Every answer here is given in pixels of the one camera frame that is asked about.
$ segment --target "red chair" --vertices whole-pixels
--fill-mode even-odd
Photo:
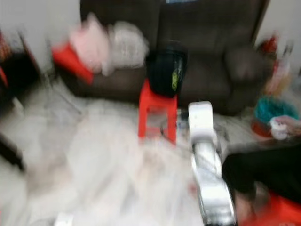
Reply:
[[[150,84],[146,80],[143,84],[140,93],[139,104],[139,132],[140,138],[145,137],[146,131],[152,130],[160,132],[160,128],[147,128],[147,114],[149,112],[166,112],[168,117],[167,122],[167,137],[175,144],[176,140],[176,120],[177,120],[177,97],[168,98],[162,97],[152,92]]]
[[[241,226],[301,226],[301,205],[271,194],[267,208]]]

